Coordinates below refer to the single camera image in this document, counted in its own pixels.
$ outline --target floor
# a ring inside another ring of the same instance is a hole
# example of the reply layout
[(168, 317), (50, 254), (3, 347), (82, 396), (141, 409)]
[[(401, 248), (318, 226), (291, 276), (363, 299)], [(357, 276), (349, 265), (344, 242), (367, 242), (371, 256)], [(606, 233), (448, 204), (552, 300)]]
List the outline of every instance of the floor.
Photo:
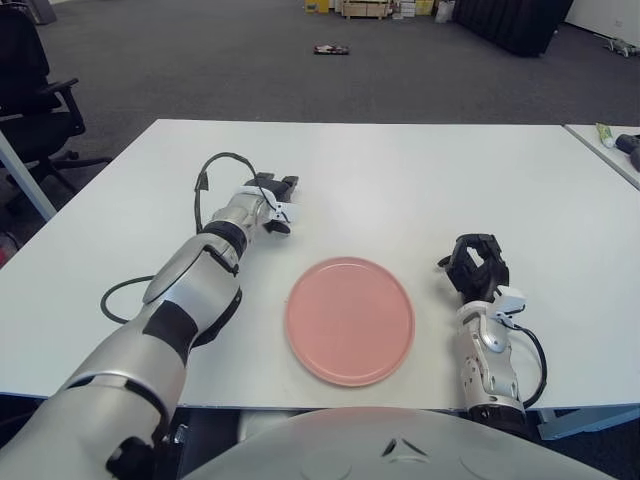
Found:
[[(38, 31), (50, 79), (80, 79), (74, 94), (87, 133), (69, 146), (85, 158), (116, 156), (156, 118), (640, 125), (640, 58), (614, 55), (568, 25), (544, 56), (519, 58), (430, 17), (347, 21), (306, 15), (300, 0), (71, 0), (54, 8), (58, 21)], [(314, 56), (325, 43), (352, 54)], [(99, 170), (68, 176), (81, 187)], [(43, 188), (57, 207), (71, 197), (51, 179)], [(14, 194), (0, 181), (0, 203)], [(23, 241), (42, 224), (27, 203), (17, 215), (0, 209), (0, 227)], [(2, 410), (0, 440), (20, 425), (2, 423), (11, 409)], [(547, 446), (616, 478), (640, 478), (639, 422)]]

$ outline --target black cable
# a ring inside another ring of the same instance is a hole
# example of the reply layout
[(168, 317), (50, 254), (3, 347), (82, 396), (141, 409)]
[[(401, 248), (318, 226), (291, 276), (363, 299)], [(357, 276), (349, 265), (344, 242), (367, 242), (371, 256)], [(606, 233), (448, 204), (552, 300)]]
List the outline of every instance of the black cable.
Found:
[(538, 388), (536, 388), (536, 391), (533, 392), (533, 395), (531, 395), (531, 397), (529, 397), (527, 400), (522, 402), (522, 405), (524, 406), (524, 408), (527, 409), (540, 399), (540, 397), (542, 396), (542, 392), (544, 392), (544, 389), (547, 386), (547, 357), (544, 354), (544, 349), (542, 348), (542, 344), (540, 343), (540, 340), (538, 340), (538, 337), (536, 337), (535, 333), (533, 333), (531, 330), (529, 330), (528, 328), (523, 328), (520, 325), (516, 325), (516, 324), (514, 324), (512, 327), (504, 323), (504, 321), (502, 322), (502, 324), (511, 330), (522, 332), (527, 337), (529, 337), (529, 339), (531, 339), (531, 341), (533, 342), (533, 345), (536, 347), (536, 351), (538, 352), (538, 357), (540, 358), (541, 375), (540, 375), (540, 381), (538, 382)]
[(109, 300), (109, 297), (114, 292), (116, 292), (117, 290), (120, 290), (122, 287), (126, 287), (127, 285), (133, 285), (134, 283), (149, 282), (149, 281), (153, 280), (153, 277), (154, 277), (154, 275), (147, 275), (146, 277), (132, 278), (130, 280), (126, 280), (124, 282), (120, 282), (117, 285), (114, 285), (113, 287), (111, 287), (106, 292), (104, 292), (104, 295), (100, 299), (100, 310), (105, 315), (105, 317), (107, 317), (109, 320), (113, 320), (114, 322), (120, 323), (122, 325), (127, 323), (129, 320), (127, 320), (126, 318), (118, 317), (117, 315), (112, 313), (111, 310), (109, 310), (109, 307), (107, 307), (107, 300)]
[[(276, 211), (276, 207), (271, 204), (271, 202), (267, 198), (267, 195), (264, 193), (264, 190), (260, 186), (260, 182), (258, 181), (258, 175), (256, 174), (256, 171), (253, 168), (253, 165), (251, 165), (251, 162), (247, 160), (245, 157), (243, 157), (242, 155), (238, 155), (237, 153), (220, 152), (214, 155), (213, 157), (211, 157), (206, 162), (204, 162), (204, 165), (202, 165), (202, 168), (200, 169), (200, 173), (196, 178), (196, 186), (194, 188), (196, 195), (193, 201), (193, 215), (195, 217), (195, 222), (196, 222), (196, 233), (200, 233), (202, 231), (202, 216), (200, 214), (200, 191), (209, 190), (209, 180), (207, 179), (207, 168), (209, 168), (209, 165), (211, 165), (215, 160), (218, 160), (219, 158), (224, 158), (224, 157), (233, 158), (234, 160), (237, 160), (238, 162), (246, 165), (249, 168), (249, 170), (251, 171), (251, 174), (253, 175), (253, 180), (256, 182), (256, 186), (260, 189), (260, 193), (262, 193), (262, 196), (264, 197), (265, 202), (267, 202), (267, 205), (269, 205), (269, 208), (271, 208), (271, 210), (273, 210), (274, 212)], [(280, 213), (282, 214), (282, 216), (284, 217), (287, 223), (291, 223), (289, 222), (289, 218), (287, 218), (287, 215), (284, 212), (280, 212)]]

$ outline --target black office chair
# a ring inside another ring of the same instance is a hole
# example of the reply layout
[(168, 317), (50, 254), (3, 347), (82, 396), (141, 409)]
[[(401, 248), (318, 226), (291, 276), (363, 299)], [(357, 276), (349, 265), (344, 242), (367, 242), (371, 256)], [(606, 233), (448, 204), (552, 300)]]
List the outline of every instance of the black office chair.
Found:
[[(84, 133), (85, 126), (71, 94), (71, 86), (78, 80), (49, 84), (48, 74), (49, 63), (36, 27), (20, 11), (0, 5), (0, 117), (10, 117), (0, 121), (0, 130), (24, 163), (37, 162), (29, 168), (36, 182), (52, 175), (77, 193), (59, 170), (109, 163), (111, 159), (77, 160), (78, 154), (70, 150), (51, 157), (70, 137)], [(62, 105), (56, 94), (68, 111), (54, 111)], [(11, 176), (7, 180), (16, 185)], [(20, 197), (23, 195), (9, 203), (15, 205)]]

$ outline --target pink plate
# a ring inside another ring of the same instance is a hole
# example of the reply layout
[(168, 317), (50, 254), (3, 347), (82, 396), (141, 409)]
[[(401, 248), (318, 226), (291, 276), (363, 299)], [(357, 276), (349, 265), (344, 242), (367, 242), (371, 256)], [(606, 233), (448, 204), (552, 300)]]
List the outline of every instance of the pink plate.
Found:
[(413, 341), (413, 309), (381, 266), (332, 258), (307, 270), (293, 287), (286, 329), (305, 367), (328, 382), (357, 387), (402, 364)]

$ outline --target white table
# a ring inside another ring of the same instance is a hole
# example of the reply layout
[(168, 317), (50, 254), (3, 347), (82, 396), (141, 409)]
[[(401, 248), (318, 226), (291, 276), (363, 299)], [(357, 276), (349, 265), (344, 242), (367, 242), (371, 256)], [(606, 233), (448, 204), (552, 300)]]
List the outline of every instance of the white table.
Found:
[(11, 145), (9, 145), (2, 131), (0, 131), (0, 163), (2, 163), (13, 178), (15, 178), (18, 186), (33, 206), (36, 207), (36, 210), (38, 210), (42, 218), (50, 220), (56, 214), (56, 209), (33, 179), (29, 170), (24, 166), (24, 163), (22, 163), (22, 160), (20, 160)]
[[(566, 125), (578, 140), (584, 143), (593, 153), (607, 162), (611, 168), (618, 172), (631, 185), (640, 190), (640, 172), (638, 172), (631, 161), (629, 155), (617, 148), (607, 148), (600, 141), (600, 136), (595, 125)], [(622, 134), (640, 135), (640, 127), (611, 127), (614, 140)]]
[[(463, 408), (452, 347), (460, 299), (436, 262), (469, 232), (497, 236), (512, 285), (528, 297), (518, 321), (550, 365), (537, 407), (640, 401), (640, 195), (562, 127), (183, 120), (154, 123), (0, 271), (0, 391), (51, 395), (117, 328), (100, 314), (102, 293), (157, 271), (192, 235), (194, 179), (220, 151), (299, 175), (302, 218), (289, 238), (263, 233), (245, 253), (243, 303), (193, 352), (182, 404)], [(203, 213), (248, 178), (232, 160), (214, 163)], [(339, 255), (389, 269), (416, 313), (404, 364), (364, 388), (318, 380), (284, 334), (296, 279)], [(116, 313), (136, 313), (143, 289), (117, 294)], [(524, 337), (512, 341), (528, 396), (535, 353)]]

